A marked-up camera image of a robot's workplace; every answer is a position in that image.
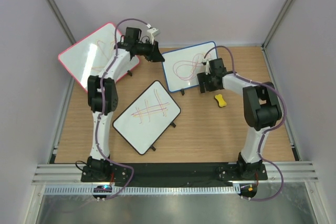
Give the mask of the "yellow black whiteboard eraser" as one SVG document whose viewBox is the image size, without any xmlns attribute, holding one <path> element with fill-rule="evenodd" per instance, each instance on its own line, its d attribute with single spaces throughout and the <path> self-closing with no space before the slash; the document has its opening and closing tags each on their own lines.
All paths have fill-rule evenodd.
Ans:
<svg viewBox="0 0 336 224">
<path fill-rule="evenodd" d="M 227 102 L 224 100 L 222 94 L 216 94 L 214 99 L 216 100 L 219 108 L 223 108 L 227 105 Z"/>
</svg>

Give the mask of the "blue framed whiteboard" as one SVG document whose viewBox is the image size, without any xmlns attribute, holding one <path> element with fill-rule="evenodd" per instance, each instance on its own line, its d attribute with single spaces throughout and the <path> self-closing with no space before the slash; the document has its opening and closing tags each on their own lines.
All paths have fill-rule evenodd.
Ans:
<svg viewBox="0 0 336 224">
<path fill-rule="evenodd" d="M 215 46 L 214 41 L 209 41 L 163 53 L 168 90 L 178 92 L 197 86 L 197 74 L 205 71 L 206 61 L 218 58 Z"/>
</svg>

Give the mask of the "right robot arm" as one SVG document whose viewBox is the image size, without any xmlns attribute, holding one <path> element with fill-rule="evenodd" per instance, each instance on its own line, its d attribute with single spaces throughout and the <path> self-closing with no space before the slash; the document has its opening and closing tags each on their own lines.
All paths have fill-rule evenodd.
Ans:
<svg viewBox="0 0 336 224">
<path fill-rule="evenodd" d="M 248 125 L 247 137 L 238 154 L 236 173 L 243 180 L 253 179 L 261 171 L 260 157 L 271 128 L 282 118 L 279 92 L 271 82 L 248 80 L 228 71 L 221 58 L 203 59 L 205 71 L 197 74 L 200 93 L 226 89 L 243 97 L 244 118 Z"/>
</svg>

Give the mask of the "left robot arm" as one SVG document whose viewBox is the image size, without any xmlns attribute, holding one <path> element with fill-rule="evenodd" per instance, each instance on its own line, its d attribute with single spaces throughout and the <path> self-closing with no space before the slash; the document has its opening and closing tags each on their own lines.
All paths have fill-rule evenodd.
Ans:
<svg viewBox="0 0 336 224">
<path fill-rule="evenodd" d="M 106 182 L 112 175 L 109 160 L 109 134 L 111 119 L 118 106 L 116 80 L 123 68 L 135 56 L 144 56 L 149 62 L 163 62 L 155 37 L 157 28 L 148 26 L 148 39 L 141 40 L 142 30 L 128 27 L 115 46 L 111 59 L 97 76 L 88 78 L 88 105 L 93 116 L 93 138 L 90 156 L 82 169 L 82 182 Z"/>
</svg>

